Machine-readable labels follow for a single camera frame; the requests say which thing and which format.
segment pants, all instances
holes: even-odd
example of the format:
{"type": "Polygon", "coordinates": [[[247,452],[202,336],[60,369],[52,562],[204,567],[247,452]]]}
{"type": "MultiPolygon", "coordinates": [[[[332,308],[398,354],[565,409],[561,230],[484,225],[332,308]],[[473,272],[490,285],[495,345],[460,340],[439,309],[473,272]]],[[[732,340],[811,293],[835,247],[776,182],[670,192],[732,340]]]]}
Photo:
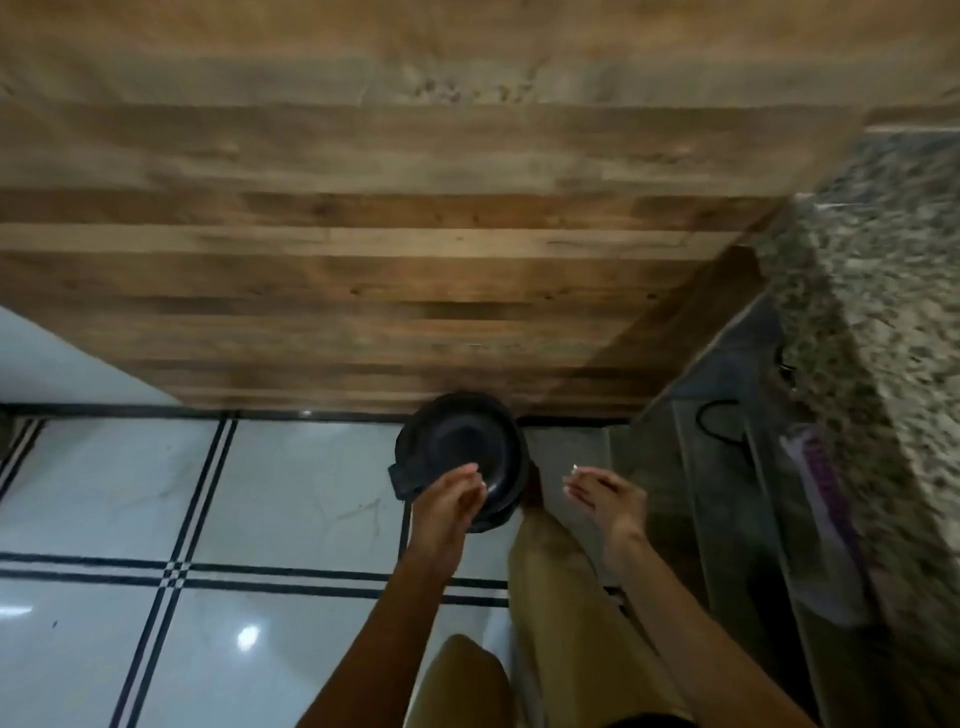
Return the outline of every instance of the pants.
{"type": "MultiPolygon", "coordinates": [[[[643,713],[690,719],[660,658],[545,511],[524,514],[509,584],[516,646],[535,672],[549,728],[603,728],[643,713]]],[[[514,728],[524,724],[516,705],[499,661],[455,635],[427,670],[407,726],[514,728]]]]}

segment hand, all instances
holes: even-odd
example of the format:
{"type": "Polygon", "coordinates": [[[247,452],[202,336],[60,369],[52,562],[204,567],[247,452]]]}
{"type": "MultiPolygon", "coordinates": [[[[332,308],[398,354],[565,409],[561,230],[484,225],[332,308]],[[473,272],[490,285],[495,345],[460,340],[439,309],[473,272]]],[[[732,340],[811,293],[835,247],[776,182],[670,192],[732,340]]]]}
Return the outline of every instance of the hand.
{"type": "Polygon", "coordinates": [[[618,571],[630,544],[646,544],[647,494],[613,471],[574,468],[564,478],[564,493],[600,526],[607,565],[618,571]]]}
{"type": "Polygon", "coordinates": [[[467,529],[486,500],[487,485],[476,463],[441,475],[414,501],[407,553],[445,583],[460,565],[467,529]]]}

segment white wall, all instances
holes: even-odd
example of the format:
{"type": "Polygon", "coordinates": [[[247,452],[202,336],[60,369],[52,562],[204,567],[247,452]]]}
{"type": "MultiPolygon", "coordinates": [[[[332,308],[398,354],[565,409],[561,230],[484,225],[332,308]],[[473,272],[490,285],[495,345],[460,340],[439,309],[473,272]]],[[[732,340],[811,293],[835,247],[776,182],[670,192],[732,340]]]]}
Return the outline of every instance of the white wall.
{"type": "Polygon", "coordinates": [[[170,395],[81,352],[3,307],[0,402],[178,404],[170,395]]]}

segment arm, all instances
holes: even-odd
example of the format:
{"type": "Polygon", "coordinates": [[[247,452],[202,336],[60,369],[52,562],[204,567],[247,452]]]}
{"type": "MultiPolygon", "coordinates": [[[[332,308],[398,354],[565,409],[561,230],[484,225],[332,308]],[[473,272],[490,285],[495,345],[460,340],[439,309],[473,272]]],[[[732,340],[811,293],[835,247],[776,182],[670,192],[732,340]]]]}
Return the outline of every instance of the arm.
{"type": "Polygon", "coordinates": [[[640,488],[599,468],[579,468],[564,482],[603,530],[609,566],[703,728],[813,728],[650,546],[640,488]]]}
{"type": "Polygon", "coordinates": [[[410,545],[298,728],[403,725],[444,585],[486,498],[475,464],[443,475],[417,498],[410,545]]]}

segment granite countertop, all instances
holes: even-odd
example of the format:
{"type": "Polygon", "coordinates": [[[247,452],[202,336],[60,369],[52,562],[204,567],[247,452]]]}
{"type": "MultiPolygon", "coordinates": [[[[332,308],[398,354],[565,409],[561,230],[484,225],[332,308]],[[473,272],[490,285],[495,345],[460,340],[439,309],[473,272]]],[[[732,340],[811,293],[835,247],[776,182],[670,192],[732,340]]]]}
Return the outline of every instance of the granite countertop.
{"type": "Polygon", "coordinates": [[[867,134],[756,250],[898,643],[960,675],[960,132],[867,134]]]}

